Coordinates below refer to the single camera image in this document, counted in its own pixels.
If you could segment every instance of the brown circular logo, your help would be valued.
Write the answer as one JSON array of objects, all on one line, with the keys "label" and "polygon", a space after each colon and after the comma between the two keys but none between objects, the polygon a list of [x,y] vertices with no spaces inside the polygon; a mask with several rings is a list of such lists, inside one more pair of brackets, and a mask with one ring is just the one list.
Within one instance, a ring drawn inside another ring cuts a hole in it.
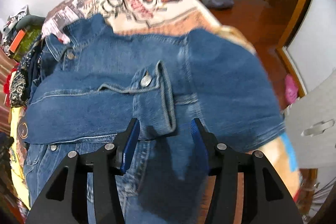
[{"label": "brown circular logo", "polygon": [[22,122],[19,124],[19,126],[17,127],[17,133],[19,134],[19,136],[22,139],[27,138],[28,136],[28,127],[27,124],[25,122]]}]

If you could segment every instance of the wooden floor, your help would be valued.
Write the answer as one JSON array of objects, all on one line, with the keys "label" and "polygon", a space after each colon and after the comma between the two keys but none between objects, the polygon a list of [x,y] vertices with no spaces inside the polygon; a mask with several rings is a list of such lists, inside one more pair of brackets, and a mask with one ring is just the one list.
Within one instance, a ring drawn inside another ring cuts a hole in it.
[{"label": "wooden floor", "polygon": [[275,48],[289,21],[289,15],[270,7],[264,0],[234,0],[234,2],[231,9],[210,9],[210,11],[221,24],[238,28],[254,45],[273,84],[280,107],[284,109],[288,105],[284,97],[284,78],[287,72]]}]

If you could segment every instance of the door handle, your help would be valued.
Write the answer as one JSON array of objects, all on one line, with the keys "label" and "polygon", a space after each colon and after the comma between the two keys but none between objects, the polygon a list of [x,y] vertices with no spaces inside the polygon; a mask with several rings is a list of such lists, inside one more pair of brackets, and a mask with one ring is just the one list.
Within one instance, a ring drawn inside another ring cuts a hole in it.
[{"label": "door handle", "polygon": [[318,122],[315,125],[311,126],[310,128],[304,130],[301,133],[301,136],[316,136],[322,134],[326,129],[331,128],[334,126],[335,120],[331,119],[327,122]]}]

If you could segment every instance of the orange object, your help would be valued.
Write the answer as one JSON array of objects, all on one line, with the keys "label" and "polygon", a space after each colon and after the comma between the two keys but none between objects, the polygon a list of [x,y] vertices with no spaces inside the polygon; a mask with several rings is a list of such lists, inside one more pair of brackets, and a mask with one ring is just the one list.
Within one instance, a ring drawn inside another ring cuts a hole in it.
[{"label": "orange object", "polygon": [[19,46],[22,38],[25,36],[25,31],[23,30],[19,30],[19,32],[17,33],[16,37],[14,38],[12,45],[9,47],[9,50],[11,52],[15,52],[17,47]]}]

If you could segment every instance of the blue denim jacket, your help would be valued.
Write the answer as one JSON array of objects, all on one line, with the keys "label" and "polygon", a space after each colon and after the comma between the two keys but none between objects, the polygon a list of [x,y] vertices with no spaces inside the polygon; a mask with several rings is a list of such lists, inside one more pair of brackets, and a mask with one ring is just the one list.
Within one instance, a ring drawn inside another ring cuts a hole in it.
[{"label": "blue denim jacket", "polygon": [[[237,151],[284,132],[278,102],[257,57],[202,29],[181,37],[120,36],[100,14],[45,40],[26,111],[24,172],[33,202],[71,150],[97,150],[140,120],[130,170],[117,178],[126,223],[194,223],[206,174],[190,122],[198,117]],[[145,75],[151,81],[142,84]],[[88,178],[93,223],[92,178]]]}]

